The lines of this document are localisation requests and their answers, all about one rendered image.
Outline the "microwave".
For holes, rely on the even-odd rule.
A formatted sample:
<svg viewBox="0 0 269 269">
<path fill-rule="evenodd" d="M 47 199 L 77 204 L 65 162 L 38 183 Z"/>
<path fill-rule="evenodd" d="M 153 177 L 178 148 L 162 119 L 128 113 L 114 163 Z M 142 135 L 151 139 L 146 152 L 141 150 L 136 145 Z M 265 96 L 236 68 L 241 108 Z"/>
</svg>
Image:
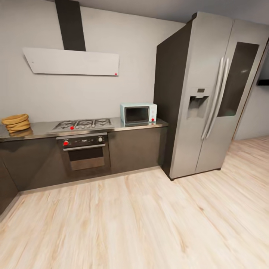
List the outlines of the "microwave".
<svg viewBox="0 0 269 269">
<path fill-rule="evenodd" d="M 120 103 L 120 116 L 125 124 L 155 122 L 157 105 L 150 102 Z"/>
</svg>

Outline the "popcorn bag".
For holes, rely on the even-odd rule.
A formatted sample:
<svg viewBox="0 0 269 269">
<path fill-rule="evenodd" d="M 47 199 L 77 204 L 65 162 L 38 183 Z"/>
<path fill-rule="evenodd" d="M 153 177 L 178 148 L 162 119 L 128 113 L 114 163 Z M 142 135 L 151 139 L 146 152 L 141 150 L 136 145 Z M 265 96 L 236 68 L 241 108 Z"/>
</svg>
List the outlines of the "popcorn bag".
<svg viewBox="0 0 269 269">
<path fill-rule="evenodd" d="M 28 118 L 29 116 L 27 114 L 11 115 L 1 120 L 1 122 L 6 125 L 6 130 L 12 133 L 30 128 Z"/>
</svg>

